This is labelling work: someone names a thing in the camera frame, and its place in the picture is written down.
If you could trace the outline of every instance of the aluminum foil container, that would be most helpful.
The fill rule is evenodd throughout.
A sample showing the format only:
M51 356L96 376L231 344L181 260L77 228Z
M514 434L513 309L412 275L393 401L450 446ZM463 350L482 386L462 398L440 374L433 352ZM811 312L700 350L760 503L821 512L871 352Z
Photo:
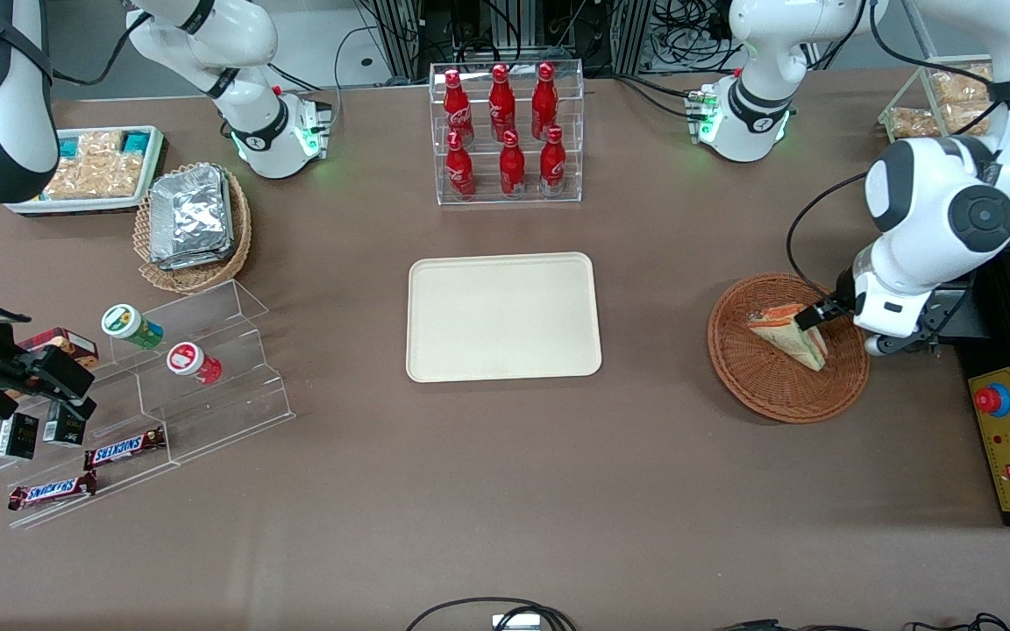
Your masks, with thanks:
M150 188L150 261L185 269L228 259L235 250L228 176L199 164Z

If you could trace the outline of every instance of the red button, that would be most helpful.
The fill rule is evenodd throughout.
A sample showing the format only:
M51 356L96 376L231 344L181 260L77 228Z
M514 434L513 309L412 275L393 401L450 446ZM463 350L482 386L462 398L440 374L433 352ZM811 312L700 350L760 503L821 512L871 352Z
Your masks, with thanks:
M974 396L974 404L979 411L992 415L1003 407L1003 398L995 388L982 388Z

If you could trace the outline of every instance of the wicker basket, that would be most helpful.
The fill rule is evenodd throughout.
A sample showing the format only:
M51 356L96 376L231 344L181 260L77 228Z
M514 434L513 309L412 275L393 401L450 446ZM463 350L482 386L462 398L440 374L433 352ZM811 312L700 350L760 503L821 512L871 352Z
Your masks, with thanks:
M173 173L184 173L196 167L188 164ZM131 243L135 252L145 264L139 268L143 279L150 281L154 287L161 290L193 295L193 293L212 288L232 279L243 268L248 258L248 248L251 247L251 213L248 212L248 198L243 196L236 177L228 174L229 203L232 207L232 231L236 236L236 251L232 258L223 262L197 265L196 268L177 269L165 272L150 262L150 196L145 197L135 213L135 234Z
M819 372L803 366L750 332L754 313L782 304L809 304L820 296L797 276L752 276L727 290L708 320L708 347L716 375L742 404L786 423L833 418L860 398L871 370L865 335L852 320L821 324L828 362Z

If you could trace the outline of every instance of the transparent shelf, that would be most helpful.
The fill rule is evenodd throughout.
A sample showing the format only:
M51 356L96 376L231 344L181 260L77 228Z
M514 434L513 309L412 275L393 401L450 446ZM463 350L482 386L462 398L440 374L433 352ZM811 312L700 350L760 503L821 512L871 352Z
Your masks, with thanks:
M431 101L432 154L435 163L435 195L440 205L485 203L578 203L582 200L582 151L584 150L584 77L579 60L556 60L556 91L559 96L557 122L564 128L565 164L564 192L560 196L544 196L540 183L540 151L544 141L532 136L532 92L536 86L536 64L512 64L509 84L516 96L516 128L525 160L525 193L521 199L505 197L501 189L498 167L502 144L493 136L489 120L489 90L493 87L495 62L433 64L428 83ZM467 147L474 164L477 195L464 200L451 187L446 176L446 112L442 103L446 89L443 73L448 69L462 73L462 88L470 99L474 119L474 144Z
M283 377L268 364L260 331L249 320L266 312L268 309L235 281L143 312L164 326L164 343L150 351L125 344L127 348L116 355L116 362L96 369L96 382L89 391L96 400L96 413L85 426L84 445L70 448L38 440L32 460L0 459L3 518L9 526L39 526L293 419ZM166 366L161 348L171 348L180 341L194 341L205 354L219 359L221 379L204 387L193 377L174 375ZM112 346L115 352L124 344L112 340ZM30 398L23 401L19 412L36 416L43 428L48 406L43 399ZM166 446L97 467L96 495L78 495L17 512L5 507L16 487L83 475L85 450L158 427L166 432Z

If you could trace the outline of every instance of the table surface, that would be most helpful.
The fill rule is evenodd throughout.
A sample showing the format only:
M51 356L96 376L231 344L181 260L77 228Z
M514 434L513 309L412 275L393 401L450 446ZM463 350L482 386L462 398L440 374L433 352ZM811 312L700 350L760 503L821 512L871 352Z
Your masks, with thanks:
M593 81L584 203L522 209L436 207L420 89L345 93L329 160L280 183L243 168L207 99L58 104L62 127L155 124L169 167L236 173L256 224L239 280L272 310L258 324L298 417L42 527L0 526L0 628L395 630L475 595L545 602L585 631L1010 622L1010 528L951 351L877 360L856 405L811 427L746 411L708 361L714 300L788 269L790 221L873 162L874 116L908 72L814 73L750 165ZM0 209L0 304L35 320L19 339L99 338L110 304L174 298L137 275L131 224ZM845 191L803 223L799 258L830 281L875 236ZM594 260L596 376L405 375L410 265L570 250Z

